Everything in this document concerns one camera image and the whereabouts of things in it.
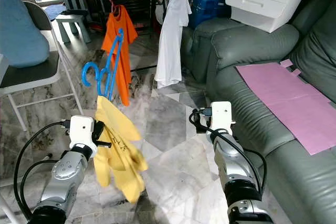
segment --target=gray chair seat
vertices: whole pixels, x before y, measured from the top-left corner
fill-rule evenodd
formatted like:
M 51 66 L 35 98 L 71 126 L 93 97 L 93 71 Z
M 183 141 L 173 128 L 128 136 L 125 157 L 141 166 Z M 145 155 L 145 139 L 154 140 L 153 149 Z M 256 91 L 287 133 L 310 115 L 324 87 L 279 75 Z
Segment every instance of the gray chair seat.
M 89 14 L 87 10 L 64 10 L 61 12 L 62 15 L 82 15 L 86 16 Z
M 84 20 L 84 16 L 82 15 L 76 15 L 76 14 L 69 14 L 69 15 L 63 15 L 59 14 L 56 17 L 57 22 L 82 22 Z
M 234 133 L 243 144 L 251 144 L 266 156 L 282 144 L 295 139 L 251 91 L 235 67 L 221 70 L 215 78 L 214 86 L 217 87 L 217 100 L 232 103 L 233 120 L 237 121 Z
M 50 56 L 44 62 L 36 66 L 27 68 L 8 67 L 0 84 L 0 88 L 53 77 L 57 73 L 58 60 L 58 52 L 51 51 Z

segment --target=printer drawer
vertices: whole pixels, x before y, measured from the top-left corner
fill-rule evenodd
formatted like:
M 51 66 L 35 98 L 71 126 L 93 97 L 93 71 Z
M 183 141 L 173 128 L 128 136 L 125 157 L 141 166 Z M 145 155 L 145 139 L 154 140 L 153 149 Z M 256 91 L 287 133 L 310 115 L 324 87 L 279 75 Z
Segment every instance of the printer drawer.
M 278 18 L 286 5 L 272 0 L 225 0 L 227 5 L 263 16 Z

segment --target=pink cardboard sheet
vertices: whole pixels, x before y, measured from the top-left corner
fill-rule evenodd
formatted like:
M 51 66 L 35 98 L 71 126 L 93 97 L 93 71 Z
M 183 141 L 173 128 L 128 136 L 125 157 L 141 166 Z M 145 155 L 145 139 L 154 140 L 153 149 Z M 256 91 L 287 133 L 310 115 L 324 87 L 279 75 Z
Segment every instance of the pink cardboard sheet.
M 330 100 L 285 67 L 288 63 L 237 66 L 247 85 L 310 155 L 336 146 L 336 109 Z

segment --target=white chair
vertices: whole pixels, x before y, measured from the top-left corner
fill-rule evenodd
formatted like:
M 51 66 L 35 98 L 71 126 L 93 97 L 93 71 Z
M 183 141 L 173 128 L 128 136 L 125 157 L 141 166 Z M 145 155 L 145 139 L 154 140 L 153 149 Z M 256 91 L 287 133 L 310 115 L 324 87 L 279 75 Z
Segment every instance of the white chair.
M 22 224 L 16 217 L 15 213 L 11 210 L 8 203 L 0 194 L 0 208 L 4 211 L 5 215 L 8 217 L 12 224 Z
M 91 19 L 87 6 L 85 4 L 85 0 L 64 0 L 64 2 L 67 10 L 70 10 L 71 14 L 69 15 L 60 14 L 56 17 L 56 21 L 62 36 L 62 41 L 64 43 L 70 42 L 69 36 L 66 30 L 64 29 L 63 23 L 69 23 L 71 32 L 73 34 L 78 33 L 77 27 L 75 25 L 75 23 L 77 23 L 82 33 L 84 42 L 85 43 L 91 42 L 90 36 L 83 23 L 85 17 Z
M 57 48 L 57 51 L 50 52 L 49 57 L 47 58 L 46 61 L 36 66 L 26 67 L 26 68 L 15 68 L 15 67 L 8 66 L 8 63 L 6 62 L 6 58 L 0 56 L 0 82 L 1 82 L 0 83 L 0 96 L 2 95 L 8 96 L 9 101 L 15 111 L 15 114 L 22 126 L 22 129 L 26 131 L 27 127 L 24 124 L 24 121 L 20 115 L 18 108 L 73 95 L 75 97 L 76 104 L 78 106 L 80 114 L 83 114 L 83 111 L 82 111 L 82 107 L 80 105 L 78 95 L 76 93 L 75 87 L 73 85 L 72 79 L 68 71 L 68 67 L 72 68 L 72 66 L 56 38 L 55 32 L 53 30 L 53 27 L 51 25 L 51 22 L 47 14 L 42 8 L 40 8 L 38 5 L 34 3 L 31 3 L 31 2 L 24 2 L 24 3 L 28 9 L 28 12 L 35 26 L 39 30 L 50 31 L 52 35 L 52 39 L 54 43 L 56 44 L 56 48 Z M 21 105 L 15 104 L 11 93 L 48 85 L 48 84 L 58 81 L 60 79 L 61 66 L 64 67 L 64 71 L 69 81 L 72 93 L 64 94 L 58 97 L 44 99 L 44 100 L 40 100 L 36 102 L 21 104 Z

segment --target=marble floor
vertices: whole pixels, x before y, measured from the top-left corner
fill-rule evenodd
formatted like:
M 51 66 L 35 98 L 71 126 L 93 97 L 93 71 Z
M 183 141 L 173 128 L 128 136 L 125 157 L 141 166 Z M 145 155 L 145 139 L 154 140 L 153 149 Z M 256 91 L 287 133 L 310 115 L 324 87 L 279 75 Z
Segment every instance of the marble floor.
M 104 65 L 104 54 L 99 51 L 102 35 L 91 34 L 91 37 L 92 42 L 84 44 L 80 38 L 71 36 L 71 43 L 62 45 L 75 67 L 72 74 L 80 74 L 81 67 L 87 61 Z M 156 64 L 156 35 L 140 36 L 130 46 L 130 58 L 132 68 Z M 113 183 L 105 188 L 99 186 L 93 162 L 90 161 L 67 224 L 228 224 L 226 199 L 214 163 L 212 145 L 203 134 L 196 134 L 188 122 L 194 108 L 206 106 L 205 87 L 184 72 L 182 82 L 158 90 L 154 75 L 155 68 L 133 72 L 130 106 L 122 106 L 117 93 L 113 101 L 143 136 L 141 141 L 133 144 L 141 150 L 149 165 L 149 169 L 142 172 L 146 190 L 136 204 L 127 202 Z M 80 84 L 76 88 L 85 113 L 93 115 L 96 88 Z M 13 97 L 16 102 L 23 103 L 68 91 L 68 83 L 63 77 L 59 83 L 19 92 Z M 29 136 L 50 122 L 70 118 L 78 110 L 73 98 L 21 108 L 20 113 L 28 126 L 25 133 L 7 99 L 1 98 L 0 103 L 0 193 L 25 223 L 14 199 L 13 187 L 1 187 L 1 184 L 12 177 L 17 154 Z M 55 127 L 46 131 L 27 150 L 21 171 L 49 152 L 55 158 L 59 157 L 68 144 L 69 139 L 63 129 Z M 32 209 L 49 174 L 50 166 L 45 165 L 27 180 L 25 195 Z M 290 223 L 268 190 L 264 194 L 264 201 L 277 224 Z M 1 210 L 0 223 L 9 223 Z

